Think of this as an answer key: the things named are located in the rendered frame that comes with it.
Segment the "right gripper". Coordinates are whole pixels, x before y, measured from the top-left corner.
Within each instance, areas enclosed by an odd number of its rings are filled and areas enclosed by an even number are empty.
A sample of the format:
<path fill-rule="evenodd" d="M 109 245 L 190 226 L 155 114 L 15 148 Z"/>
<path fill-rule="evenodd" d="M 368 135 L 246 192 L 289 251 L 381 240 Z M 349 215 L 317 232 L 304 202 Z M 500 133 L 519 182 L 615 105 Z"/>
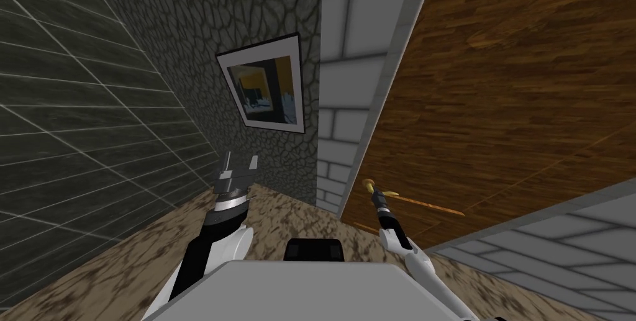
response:
<path fill-rule="evenodd" d="M 388 208 L 385 195 L 378 188 L 373 188 L 373 192 L 371 193 L 371 202 L 374 205 L 377 214 L 391 213 Z"/>

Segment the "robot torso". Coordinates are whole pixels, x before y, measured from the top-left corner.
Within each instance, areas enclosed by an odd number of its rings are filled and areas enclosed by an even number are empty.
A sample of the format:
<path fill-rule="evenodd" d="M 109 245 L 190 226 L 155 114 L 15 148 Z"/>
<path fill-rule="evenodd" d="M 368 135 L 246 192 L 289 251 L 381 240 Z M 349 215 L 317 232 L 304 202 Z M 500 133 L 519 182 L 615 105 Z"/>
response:
<path fill-rule="evenodd" d="M 302 261 L 299 240 L 293 261 L 245 260 L 251 230 L 238 231 L 217 267 L 169 300 L 169 277 L 142 321 L 397 321 L 378 310 L 380 287 L 406 269 L 390 263 Z"/>

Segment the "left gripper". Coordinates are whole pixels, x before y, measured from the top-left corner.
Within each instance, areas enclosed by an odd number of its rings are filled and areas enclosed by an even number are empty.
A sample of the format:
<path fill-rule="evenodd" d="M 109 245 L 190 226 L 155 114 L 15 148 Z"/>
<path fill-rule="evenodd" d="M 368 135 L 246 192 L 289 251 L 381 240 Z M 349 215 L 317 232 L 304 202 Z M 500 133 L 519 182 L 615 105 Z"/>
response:
<path fill-rule="evenodd" d="M 222 168 L 214 173 L 214 193 L 227 194 L 248 189 L 254 184 L 258 168 L 258 156 L 253 155 L 248 169 L 230 169 L 231 151 L 224 154 Z"/>

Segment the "white framed wall picture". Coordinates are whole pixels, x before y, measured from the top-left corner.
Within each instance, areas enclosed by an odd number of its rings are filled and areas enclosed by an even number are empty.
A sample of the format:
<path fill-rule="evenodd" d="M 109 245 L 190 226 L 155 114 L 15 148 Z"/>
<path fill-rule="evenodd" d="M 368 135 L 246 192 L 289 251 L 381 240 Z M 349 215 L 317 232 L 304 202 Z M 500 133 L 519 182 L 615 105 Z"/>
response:
<path fill-rule="evenodd" d="M 304 133 L 299 32 L 216 54 L 247 127 Z"/>

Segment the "gold door handle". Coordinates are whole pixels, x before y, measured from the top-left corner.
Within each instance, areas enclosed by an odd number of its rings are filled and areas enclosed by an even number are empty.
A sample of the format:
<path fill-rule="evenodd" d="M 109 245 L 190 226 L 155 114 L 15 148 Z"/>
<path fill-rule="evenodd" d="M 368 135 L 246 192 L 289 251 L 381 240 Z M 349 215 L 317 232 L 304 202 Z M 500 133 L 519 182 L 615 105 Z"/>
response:
<path fill-rule="evenodd" d="M 372 179 L 363 179 L 362 180 L 362 185 L 365 187 L 365 189 L 372 194 L 372 200 L 380 200 L 380 199 L 384 199 L 385 197 L 398 197 L 399 194 L 396 192 L 392 192 L 392 191 L 382 191 L 380 189 L 378 189 L 375 186 L 375 183 L 373 182 Z"/>

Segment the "brown wooden door leaf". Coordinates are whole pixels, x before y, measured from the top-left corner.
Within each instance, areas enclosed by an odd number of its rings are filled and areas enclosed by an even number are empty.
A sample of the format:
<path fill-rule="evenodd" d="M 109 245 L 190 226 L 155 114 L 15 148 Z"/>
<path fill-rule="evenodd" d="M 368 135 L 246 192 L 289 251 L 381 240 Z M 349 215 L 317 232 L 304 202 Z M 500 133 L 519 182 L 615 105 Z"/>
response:
<path fill-rule="evenodd" d="M 636 0 L 425 0 L 342 220 L 362 185 L 429 248 L 636 190 Z"/>

